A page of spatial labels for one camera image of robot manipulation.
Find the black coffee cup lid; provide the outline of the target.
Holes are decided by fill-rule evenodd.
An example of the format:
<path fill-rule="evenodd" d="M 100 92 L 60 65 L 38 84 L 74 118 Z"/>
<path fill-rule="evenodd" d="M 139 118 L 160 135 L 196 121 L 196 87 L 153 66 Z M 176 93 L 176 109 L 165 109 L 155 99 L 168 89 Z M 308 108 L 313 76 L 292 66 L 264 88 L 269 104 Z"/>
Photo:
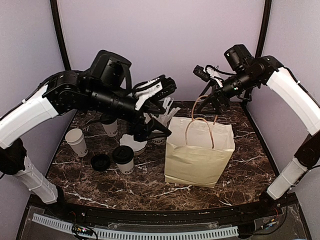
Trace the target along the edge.
<path fill-rule="evenodd" d="M 120 145 L 112 152 L 112 159 L 116 164 L 125 165 L 134 158 L 134 151 L 127 145 Z"/>

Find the brown paper takeout bag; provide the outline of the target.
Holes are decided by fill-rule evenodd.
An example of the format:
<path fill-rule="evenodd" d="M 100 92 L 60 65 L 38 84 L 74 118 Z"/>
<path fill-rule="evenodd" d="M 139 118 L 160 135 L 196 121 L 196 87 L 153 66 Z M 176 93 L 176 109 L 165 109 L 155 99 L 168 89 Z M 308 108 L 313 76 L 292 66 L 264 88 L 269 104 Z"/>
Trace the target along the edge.
<path fill-rule="evenodd" d="M 236 148 L 232 125 L 174 116 L 168 128 L 165 182 L 214 188 Z"/>

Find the white paper coffee cup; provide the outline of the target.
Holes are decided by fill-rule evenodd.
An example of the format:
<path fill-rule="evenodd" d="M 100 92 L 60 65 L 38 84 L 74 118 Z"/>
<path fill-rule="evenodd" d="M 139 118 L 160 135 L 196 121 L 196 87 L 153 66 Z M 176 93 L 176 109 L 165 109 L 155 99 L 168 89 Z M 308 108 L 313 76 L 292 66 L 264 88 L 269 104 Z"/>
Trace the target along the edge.
<path fill-rule="evenodd" d="M 133 172 L 134 170 L 134 159 L 131 158 L 130 160 L 126 160 L 126 161 L 115 161 L 118 169 L 120 170 L 120 172 L 124 175 L 129 175 Z"/>

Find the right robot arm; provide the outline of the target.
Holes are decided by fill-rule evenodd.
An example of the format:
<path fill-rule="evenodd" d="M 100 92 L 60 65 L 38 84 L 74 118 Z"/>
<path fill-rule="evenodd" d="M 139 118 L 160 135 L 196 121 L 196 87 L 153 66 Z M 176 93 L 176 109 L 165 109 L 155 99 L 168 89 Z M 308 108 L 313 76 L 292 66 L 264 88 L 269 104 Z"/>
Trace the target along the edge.
<path fill-rule="evenodd" d="M 232 61 L 231 65 L 234 74 L 226 79 L 215 76 L 217 70 L 212 65 L 197 64 L 194 67 L 194 75 L 204 82 L 213 82 L 217 87 L 203 98 L 198 112 L 211 104 L 214 113 L 221 114 L 229 107 L 233 97 L 240 97 L 249 88 L 267 86 L 278 95 L 308 134 L 292 160 L 264 191 L 266 198 L 255 205 L 255 213 L 266 217 L 274 210 L 274 201 L 297 184 L 320 159 L 320 105 L 303 88 L 290 69 L 270 55 L 257 58 L 247 56 L 243 60 Z"/>

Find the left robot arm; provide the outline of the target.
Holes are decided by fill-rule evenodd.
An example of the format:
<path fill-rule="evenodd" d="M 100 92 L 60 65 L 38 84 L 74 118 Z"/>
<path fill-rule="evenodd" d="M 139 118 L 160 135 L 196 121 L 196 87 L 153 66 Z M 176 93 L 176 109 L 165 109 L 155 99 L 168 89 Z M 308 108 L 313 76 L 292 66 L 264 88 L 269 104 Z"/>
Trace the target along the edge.
<path fill-rule="evenodd" d="M 70 206 L 61 188 L 49 182 L 32 164 L 21 137 L 41 123 L 71 110 L 96 111 L 128 123 L 127 133 L 137 142 L 168 137 L 170 130 L 145 114 L 163 114 L 159 101 L 176 90 L 164 75 L 134 88 L 110 86 L 88 71 L 62 71 L 45 79 L 25 100 L 0 119 L 0 170 L 20 180 L 60 218 Z"/>

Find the white paper cup with straws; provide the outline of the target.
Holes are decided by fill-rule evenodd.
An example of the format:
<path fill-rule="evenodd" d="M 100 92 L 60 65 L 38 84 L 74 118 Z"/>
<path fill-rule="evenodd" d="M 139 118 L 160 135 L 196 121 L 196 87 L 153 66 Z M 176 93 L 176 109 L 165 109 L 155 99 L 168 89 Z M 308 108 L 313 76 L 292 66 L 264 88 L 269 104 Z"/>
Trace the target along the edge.
<path fill-rule="evenodd" d="M 162 145 L 166 141 L 165 137 L 157 137 L 151 140 L 151 142 L 155 145 Z"/>

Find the white scalloped bowl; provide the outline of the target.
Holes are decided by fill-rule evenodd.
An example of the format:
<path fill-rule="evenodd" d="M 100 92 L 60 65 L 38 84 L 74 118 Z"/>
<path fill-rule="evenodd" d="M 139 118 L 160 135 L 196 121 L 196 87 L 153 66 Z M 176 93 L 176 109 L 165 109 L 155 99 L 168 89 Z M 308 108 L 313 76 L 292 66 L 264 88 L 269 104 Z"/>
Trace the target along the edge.
<path fill-rule="evenodd" d="M 128 146 L 132 148 L 135 156 L 139 156 L 142 153 L 144 153 L 146 150 L 147 144 L 148 144 L 147 141 L 143 141 L 143 142 L 135 141 L 134 136 L 129 134 L 123 134 L 119 140 L 119 145 Z"/>

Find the wrapped white straw bundle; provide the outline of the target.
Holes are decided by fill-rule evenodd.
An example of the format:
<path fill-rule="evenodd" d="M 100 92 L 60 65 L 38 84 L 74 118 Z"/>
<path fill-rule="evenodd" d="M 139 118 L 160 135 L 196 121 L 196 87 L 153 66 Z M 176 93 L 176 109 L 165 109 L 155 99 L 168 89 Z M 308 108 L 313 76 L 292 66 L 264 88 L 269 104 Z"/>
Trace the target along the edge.
<path fill-rule="evenodd" d="M 166 97 L 162 104 L 162 107 L 164 108 L 164 113 L 159 114 L 158 116 L 155 116 L 153 114 L 149 116 L 147 113 L 144 113 L 143 115 L 145 117 L 145 123 L 148 123 L 151 119 L 156 119 L 159 123 L 167 127 L 172 117 L 175 114 L 177 114 L 178 111 L 181 109 L 180 107 L 172 107 L 173 103 L 174 103 L 173 98 Z"/>

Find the stack of black lids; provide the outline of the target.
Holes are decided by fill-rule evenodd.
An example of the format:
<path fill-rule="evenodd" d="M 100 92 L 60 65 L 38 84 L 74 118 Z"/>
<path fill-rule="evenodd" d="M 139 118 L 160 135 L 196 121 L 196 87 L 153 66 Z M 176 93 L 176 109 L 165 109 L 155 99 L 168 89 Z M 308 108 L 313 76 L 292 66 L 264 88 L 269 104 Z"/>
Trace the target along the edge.
<path fill-rule="evenodd" d="M 91 158 L 90 164 L 95 171 L 104 172 L 110 167 L 111 161 L 107 154 L 96 154 Z"/>

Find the stack of white paper cups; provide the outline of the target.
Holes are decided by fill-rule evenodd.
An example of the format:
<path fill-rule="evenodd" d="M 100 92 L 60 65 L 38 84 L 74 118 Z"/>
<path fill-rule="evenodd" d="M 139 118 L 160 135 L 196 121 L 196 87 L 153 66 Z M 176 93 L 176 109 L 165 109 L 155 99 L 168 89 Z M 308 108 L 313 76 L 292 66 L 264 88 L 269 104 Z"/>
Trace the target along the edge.
<path fill-rule="evenodd" d="M 87 155 L 88 149 L 81 129 L 74 128 L 69 130 L 65 135 L 65 140 L 79 157 Z"/>

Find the black right frame post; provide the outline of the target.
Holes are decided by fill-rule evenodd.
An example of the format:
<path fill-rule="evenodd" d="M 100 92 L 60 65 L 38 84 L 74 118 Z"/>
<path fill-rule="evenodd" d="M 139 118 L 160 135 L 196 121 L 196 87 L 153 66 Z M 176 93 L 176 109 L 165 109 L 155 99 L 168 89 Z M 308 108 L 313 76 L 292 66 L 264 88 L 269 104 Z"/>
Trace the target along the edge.
<path fill-rule="evenodd" d="M 256 47 L 256 51 L 255 51 L 256 58 L 261 57 L 263 50 L 264 50 L 268 26 L 269 26 L 269 20 L 270 20 L 270 15 L 271 15 L 271 8 L 272 8 L 272 0 L 265 0 L 263 14 L 262 14 L 262 21 L 261 21 L 261 26 L 260 26 L 260 32 L 259 32 L 257 47 Z"/>

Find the black frame post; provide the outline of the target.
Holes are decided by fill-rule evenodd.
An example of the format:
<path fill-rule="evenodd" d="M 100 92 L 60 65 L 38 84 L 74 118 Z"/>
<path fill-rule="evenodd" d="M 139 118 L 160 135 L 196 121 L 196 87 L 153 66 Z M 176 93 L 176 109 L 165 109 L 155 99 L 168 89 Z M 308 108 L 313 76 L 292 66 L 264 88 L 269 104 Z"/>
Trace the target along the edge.
<path fill-rule="evenodd" d="M 51 15 L 52 15 L 52 20 L 53 20 L 55 35 L 56 35 L 62 63 L 63 63 L 64 69 L 66 71 L 71 71 L 72 68 L 71 68 L 69 56 L 67 53 L 66 43 L 65 43 L 65 39 L 64 39 L 62 25 L 61 25 L 58 1 L 57 0 L 50 0 L 49 2 L 50 2 Z"/>
<path fill-rule="evenodd" d="M 263 50 L 264 50 L 268 26 L 269 26 L 269 20 L 270 20 L 270 15 L 271 15 L 271 8 L 272 8 L 272 0 L 265 0 L 263 14 L 262 14 L 262 21 L 261 21 L 261 26 L 260 26 L 260 32 L 259 32 L 257 47 L 256 47 L 256 51 L 255 51 L 256 58 L 261 57 Z"/>

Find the black left frame post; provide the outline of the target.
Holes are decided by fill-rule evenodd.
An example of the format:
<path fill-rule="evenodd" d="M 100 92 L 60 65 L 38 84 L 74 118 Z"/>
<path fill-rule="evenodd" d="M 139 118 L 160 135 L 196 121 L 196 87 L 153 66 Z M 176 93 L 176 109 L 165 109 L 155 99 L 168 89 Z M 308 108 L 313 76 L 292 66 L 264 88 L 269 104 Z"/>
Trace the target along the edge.
<path fill-rule="evenodd" d="M 52 20 L 53 20 L 55 35 L 56 35 L 62 63 L 63 63 L 64 69 L 66 71 L 71 71 L 72 68 L 71 68 L 69 56 L 67 53 L 66 43 L 65 43 L 65 39 L 64 39 L 62 25 L 61 25 L 58 1 L 57 0 L 50 0 L 49 2 L 50 2 L 51 15 L 52 15 Z"/>

